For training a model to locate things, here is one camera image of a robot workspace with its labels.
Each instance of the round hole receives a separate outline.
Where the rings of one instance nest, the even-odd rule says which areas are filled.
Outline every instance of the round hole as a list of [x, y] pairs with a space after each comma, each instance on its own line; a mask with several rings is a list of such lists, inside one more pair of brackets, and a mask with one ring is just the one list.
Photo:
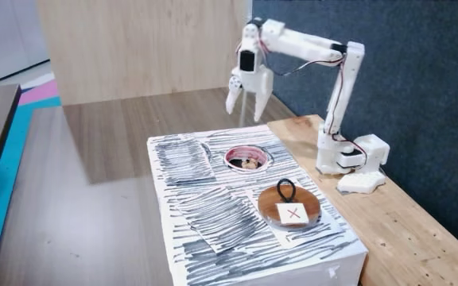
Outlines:
[[227, 150], [224, 163], [243, 172], [260, 171], [267, 167], [270, 160], [261, 148], [256, 146], [236, 146]]

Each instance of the round wooden lid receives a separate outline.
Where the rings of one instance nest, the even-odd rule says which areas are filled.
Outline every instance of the round wooden lid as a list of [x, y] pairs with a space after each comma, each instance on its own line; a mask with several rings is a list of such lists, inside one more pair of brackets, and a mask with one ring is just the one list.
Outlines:
[[[281, 185], [280, 191], [286, 198], [290, 198], [293, 194], [293, 186]], [[296, 194], [291, 200], [291, 203], [303, 203], [307, 215], [309, 217], [309, 224], [288, 224], [282, 225], [280, 221], [280, 215], [278, 214], [277, 203], [285, 203], [283, 198], [278, 194], [277, 187], [268, 187], [262, 191], [258, 198], [258, 209], [262, 217], [273, 224], [281, 227], [290, 228], [301, 228], [309, 226], [316, 222], [319, 218], [320, 204], [319, 199], [313, 195], [310, 191], [305, 190], [302, 187], [296, 187]]]

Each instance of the gray fabric wall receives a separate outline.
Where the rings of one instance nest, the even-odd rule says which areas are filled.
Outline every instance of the gray fabric wall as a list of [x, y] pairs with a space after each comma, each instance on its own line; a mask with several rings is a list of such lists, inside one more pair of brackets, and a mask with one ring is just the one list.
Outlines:
[[[343, 135], [388, 142], [387, 175], [458, 238], [458, 2], [254, 0], [254, 16], [365, 44]], [[279, 71], [301, 63], [270, 59]], [[336, 73], [276, 76], [274, 92], [296, 114], [324, 118]]]

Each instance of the white robotic arm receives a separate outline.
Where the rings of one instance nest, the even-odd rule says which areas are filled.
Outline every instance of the white robotic arm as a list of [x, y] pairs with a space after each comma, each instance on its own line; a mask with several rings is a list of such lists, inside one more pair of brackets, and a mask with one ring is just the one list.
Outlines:
[[268, 52], [280, 52], [306, 60], [307, 63], [297, 70], [308, 64], [340, 68], [326, 120], [319, 128], [316, 167], [327, 174], [348, 174], [355, 170], [340, 181], [338, 188], [341, 191], [370, 192], [384, 184], [385, 177], [378, 169], [380, 164], [386, 163], [390, 146], [373, 134], [354, 141], [346, 140], [339, 134], [365, 55], [363, 44], [348, 42], [343, 45], [286, 29], [285, 24], [279, 21], [263, 22], [255, 18], [243, 28], [242, 43], [237, 51], [238, 67], [232, 70], [226, 101], [229, 114], [243, 88], [256, 94], [254, 120], [258, 121], [261, 117], [273, 90], [274, 72], [266, 66]]

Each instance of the black handle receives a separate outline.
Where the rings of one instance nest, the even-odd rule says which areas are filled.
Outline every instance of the black handle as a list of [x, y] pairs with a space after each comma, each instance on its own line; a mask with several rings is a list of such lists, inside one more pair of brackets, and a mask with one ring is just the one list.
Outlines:
[[[293, 186], [293, 194], [291, 194], [291, 196], [289, 198], [286, 198], [284, 194], [282, 194], [282, 192], [280, 191], [280, 185], [284, 182], [287, 182], [289, 183], [291, 186]], [[291, 182], [291, 180], [289, 179], [282, 179], [282, 180], [279, 180], [278, 183], [277, 183], [277, 192], [278, 194], [280, 195], [280, 197], [282, 198], [282, 200], [286, 203], [291, 203], [294, 199], [294, 195], [296, 195], [296, 186], [294, 185], [293, 182]]]

